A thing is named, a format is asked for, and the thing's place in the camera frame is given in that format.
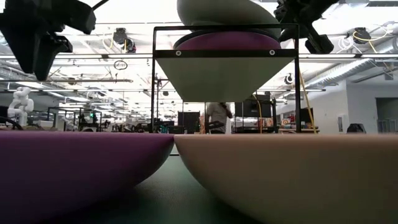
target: white wall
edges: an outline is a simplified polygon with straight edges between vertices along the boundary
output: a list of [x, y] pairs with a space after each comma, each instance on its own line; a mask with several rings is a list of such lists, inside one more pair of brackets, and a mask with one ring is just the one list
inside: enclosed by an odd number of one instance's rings
[[361, 123], [369, 134], [377, 133], [376, 98], [397, 98], [398, 85], [347, 85], [350, 123]]
[[[338, 134], [337, 117], [343, 117], [343, 130], [347, 130], [348, 122], [348, 100], [346, 82], [342, 81], [338, 86], [328, 86], [325, 92], [308, 93], [310, 107], [313, 108], [315, 125], [319, 127], [320, 134]], [[295, 110], [295, 102], [288, 101], [288, 105], [277, 106], [277, 114]]]

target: desk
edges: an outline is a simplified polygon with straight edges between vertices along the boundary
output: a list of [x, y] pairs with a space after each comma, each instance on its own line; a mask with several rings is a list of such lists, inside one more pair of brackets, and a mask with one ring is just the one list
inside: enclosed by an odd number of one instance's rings
[[205, 190], [179, 156], [123, 198], [98, 203], [41, 224], [260, 224]]
[[[279, 129], [278, 132], [280, 133], [288, 133], [289, 131], [296, 132], [296, 129]], [[302, 134], [313, 134], [313, 129], [301, 129]]]

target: black metal frame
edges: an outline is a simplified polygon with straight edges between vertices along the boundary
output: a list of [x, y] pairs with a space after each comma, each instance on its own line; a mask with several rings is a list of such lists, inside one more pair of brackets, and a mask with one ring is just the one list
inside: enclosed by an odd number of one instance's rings
[[[245, 118], [245, 116], [244, 116], [243, 103], [244, 102], [242, 102], [242, 128], [244, 130], [244, 118]], [[269, 104], [271, 105], [272, 121], [273, 121], [273, 124], [274, 124], [272, 128], [273, 128], [273, 131], [277, 134], [278, 133], [278, 125], [277, 125], [277, 119], [276, 119], [276, 99], [273, 98]], [[237, 133], [238, 128], [236, 127], [236, 116], [234, 118], [234, 122], [235, 122], [235, 133]], [[257, 115], [257, 122], [260, 122], [259, 114]]]
[[[240, 31], [248, 29], [286, 29], [292, 28], [297, 31], [294, 38], [294, 49], [278, 49], [274, 50], [271, 55], [270, 50], [156, 50], [157, 32], [170, 30], [216, 30], [216, 31]], [[170, 26], [155, 27], [152, 44], [152, 86], [151, 86], [151, 104], [150, 104], [150, 120], [154, 124], [155, 111], [155, 79], [156, 79], [156, 59], [157, 58], [193, 58], [193, 57], [293, 57], [295, 63], [295, 104], [296, 104], [296, 132], [301, 133], [300, 119], [300, 61], [299, 61], [299, 33], [300, 26], [298, 24], [254, 24], [254, 25], [236, 25], [236, 26]]]
[[[51, 110], [64, 111], [64, 112], [65, 112], [65, 117], [66, 117], [66, 116], [67, 116], [67, 112], [69, 111], [69, 110], [67, 110], [67, 109], [76, 109], [76, 108], [72, 108], [72, 107], [59, 107], [59, 106], [54, 106], [54, 107], [49, 107], [49, 108], [47, 108], [47, 121], [50, 121], [50, 112], [51, 112]], [[77, 111], [70, 111], [70, 112], [73, 112], [73, 124], [75, 124]], [[98, 132], [102, 132], [102, 129], [101, 129], [101, 125], [102, 125], [102, 112], [96, 111], [96, 110], [82, 110], [82, 108], [79, 108], [79, 116], [80, 116], [82, 113], [85, 113], [85, 112], [99, 113], [99, 130], [98, 130]], [[63, 124], [63, 131], [66, 131], [66, 129], [67, 129], [67, 124], [65, 123], [65, 124]], [[80, 119], [79, 119], [79, 122], [78, 122], [78, 130], [80, 130]]]

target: wall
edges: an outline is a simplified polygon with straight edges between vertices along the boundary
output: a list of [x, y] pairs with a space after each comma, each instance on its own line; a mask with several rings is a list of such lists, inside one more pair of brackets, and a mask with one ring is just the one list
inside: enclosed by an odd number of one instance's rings
[[350, 123], [362, 123], [369, 134], [377, 133], [376, 98], [397, 98], [398, 85], [347, 85]]
[[[337, 117], [343, 117], [343, 130], [347, 130], [348, 100], [346, 82], [342, 81], [338, 86], [325, 87], [324, 92], [308, 93], [310, 107], [313, 108], [315, 125], [319, 127], [320, 134], [339, 134]], [[302, 108], [306, 108], [306, 101], [302, 101]], [[277, 114], [295, 110], [294, 101], [288, 105], [277, 106]]]
[[377, 118], [398, 120], [398, 98], [377, 98]]

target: person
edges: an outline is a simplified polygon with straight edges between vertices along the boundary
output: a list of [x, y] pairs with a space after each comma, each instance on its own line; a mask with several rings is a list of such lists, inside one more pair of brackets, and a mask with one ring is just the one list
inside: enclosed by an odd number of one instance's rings
[[224, 124], [222, 127], [212, 129], [211, 134], [225, 134], [227, 119], [233, 117], [231, 108], [226, 103], [209, 103], [206, 109], [206, 124], [218, 121]]

